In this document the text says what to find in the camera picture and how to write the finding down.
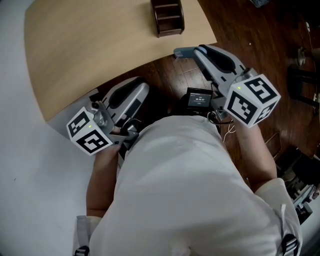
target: cable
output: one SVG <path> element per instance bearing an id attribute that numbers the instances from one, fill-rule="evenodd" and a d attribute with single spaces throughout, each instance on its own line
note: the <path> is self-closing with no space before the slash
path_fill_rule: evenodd
<path id="1" fill-rule="evenodd" d="M 136 118 L 132 118 L 131 120 L 132 120 L 132 121 L 133 121 L 133 120 L 136 120 L 136 121 L 142 123 L 142 121 L 140 121 L 139 119 L 136 119 Z"/>
<path id="2" fill-rule="evenodd" d="M 226 134 L 224 135 L 224 137 L 223 137 L 223 142 L 225 142 L 225 139 L 226 139 L 227 134 L 233 134 L 233 133 L 236 132 L 236 129 L 234 129 L 234 131 L 232 131 L 233 128 L 235 128 L 234 125 L 231 127 L 231 129 L 230 129 L 230 124 L 228 125 L 228 131 L 227 131 L 227 133 L 226 133 Z"/>
<path id="3" fill-rule="evenodd" d="M 279 131 L 277 131 L 274 135 L 272 135 L 264 144 L 268 144 L 276 135 L 278 135 L 278 137 L 279 137 L 279 144 L 280 144 L 280 148 L 279 148 L 279 150 L 276 152 L 276 153 L 274 153 L 272 156 L 273 156 L 273 158 L 276 158 L 277 157 L 277 155 L 281 152 L 281 150 L 282 150 L 282 143 L 281 143 L 281 139 L 280 139 L 280 132 Z"/>
<path id="4" fill-rule="evenodd" d="M 307 22 L 305 24 L 306 24 L 306 30 L 308 32 L 309 42 L 310 42 L 310 46 L 311 46 L 311 54 L 312 54 L 312 50 L 314 48 L 312 46 L 312 40 L 311 40 L 311 35 L 310 35 L 310 26 Z M 315 62 L 315 59 L 313 58 L 313 56 L 312 56 L 312 60 L 313 60 L 313 65 L 314 65 L 314 72 L 317 73 L 316 62 Z M 315 86 L 315 100 L 319 101 L 319 99 L 318 99 L 318 86 Z M 316 107 L 313 107 L 313 113 L 316 115 L 318 114 L 318 110 Z"/>
<path id="5" fill-rule="evenodd" d="M 206 118 L 208 119 L 208 121 L 211 123 L 211 124 L 214 124 L 216 126 L 222 126 L 222 125 L 230 125 L 230 124 L 233 124 L 234 122 L 233 121 L 230 121 L 230 122 L 214 122 L 212 121 L 210 118 L 209 118 L 209 115 L 212 114 L 215 116 L 215 118 L 217 119 L 217 114 L 213 111 L 211 112 L 208 112 L 208 114 L 206 115 Z"/>
<path id="6" fill-rule="evenodd" d="M 284 182 L 292 182 L 295 178 L 296 176 L 294 176 L 292 179 L 284 180 Z"/>

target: wooden floor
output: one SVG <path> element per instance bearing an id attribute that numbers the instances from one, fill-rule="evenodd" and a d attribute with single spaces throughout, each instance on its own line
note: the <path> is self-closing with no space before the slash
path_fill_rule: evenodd
<path id="1" fill-rule="evenodd" d="M 277 16 L 281 13 L 281 6 L 278 1 L 271 1 L 263 8 L 255 8 L 249 0 L 233 0 L 232 4 L 226 0 L 199 0 L 199 3 L 216 36 L 215 46 L 236 55 L 247 68 L 265 74 L 282 96 L 272 115 L 259 125 L 265 140 L 279 132 L 281 152 L 294 145 L 312 156 L 320 143 L 319 115 L 314 116 L 311 106 L 290 99 L 286 83 L 287 67 L 295 63 L 298 48 L 311 49 L 305 23 L 300 22 L 295 29 L 290 13 L 279 21 Z M 317 39 L 315 34 L 311 37 L 312 40 Z M 303 69 L 314 71 L 313 61 L 307 59 Z M 153 115 L 154 119 L 161 118 L 162 108 L 172 108 L 188 87 L 211 89 L 211 84 L 194 61 L 168 56 L 103 84 L 99 91 L 104 94 L 117 83 L 135 76 L 145 77 L 149 85 L 156 89 L 151 100 L 154 107 L 146 114 Z M 306 97 L 312 98 L 314 93 L 314 86 L 305 86 Z M 227 127 L 223 127 L 221 135 L 226 131 Z M 277 137 L 275 139 L 276 142 L 270 141 L 270 144 L 279 144 Z M 235 133 L 228 134 L 225 144 L 233 162 L 245 177 Z M 271 148 L 273 154 L 276 149 L 274 146 Z"/>

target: white sleeve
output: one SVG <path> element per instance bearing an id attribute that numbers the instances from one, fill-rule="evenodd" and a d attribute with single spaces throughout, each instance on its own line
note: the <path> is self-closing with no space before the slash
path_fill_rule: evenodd
<path id="1" fill-rule="evenodd" d="M 272 179 L 262 185 L 255 194 L 262 198 L 280 218 L 282 216 L 282 205 L 285 205 L 284 219 L 282 220 L 285 224 L 283 232 L 285 235 L 293 234 L 299 241 L 299 248 L 301 249 L 301 227 L 292 199 L 286 190 L 285 182 L 281 178 Z"/>
<path id="2" fill-rule="evenodd" d="M 75 220 L 75 224 L 74 224 L 74 233 L 73 233 L 73 246 L 72 246 L 72 256 L 75 255 L 75 251 L 77 249 L 79 249 L 80 244 L 79 244 L 79 239 L 78 239 L 78 229 L 77 229 L 77 221 L 78 221 L 78 217 Z M 100 223 L 101 218 L 100 217 L 96 217 L 96 216 L 87 216 L 85 218 L 85 224 L 86 224 L 86 231 L 87 231 L 87 235 L 88 235 L 88 241 L 90 241 L 90 238 L 93 234 L 93 232 L 95 231 L 96 227 L 98 226 L 98 224 Z"/>

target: black chair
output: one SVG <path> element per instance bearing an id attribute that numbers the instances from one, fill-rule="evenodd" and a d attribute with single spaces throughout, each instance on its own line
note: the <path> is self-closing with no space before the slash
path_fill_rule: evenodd
<path id="1" fill-rule="evenodd" d="M 296 65 L 289 66 L 287 69 L 287 90 L 289 96 L 293 100 L 301 101 L 319 109 L 320 103 L 318 101 L 301 95 L 304 83 L 320 88 L 320 77 L 317 73 L 301 70 Z"/>
<path id="2" fill-rule="evenodd" d="M 277 15 L 277 19 L 282 21 L 288 13 L 292 15 L 294 28 L 298 28 L 298 23 L 303 22 L 301 15 L 311 27 L 320 28 L 320 1 L 319 0 L 280 0 L 282 9 Z"/>

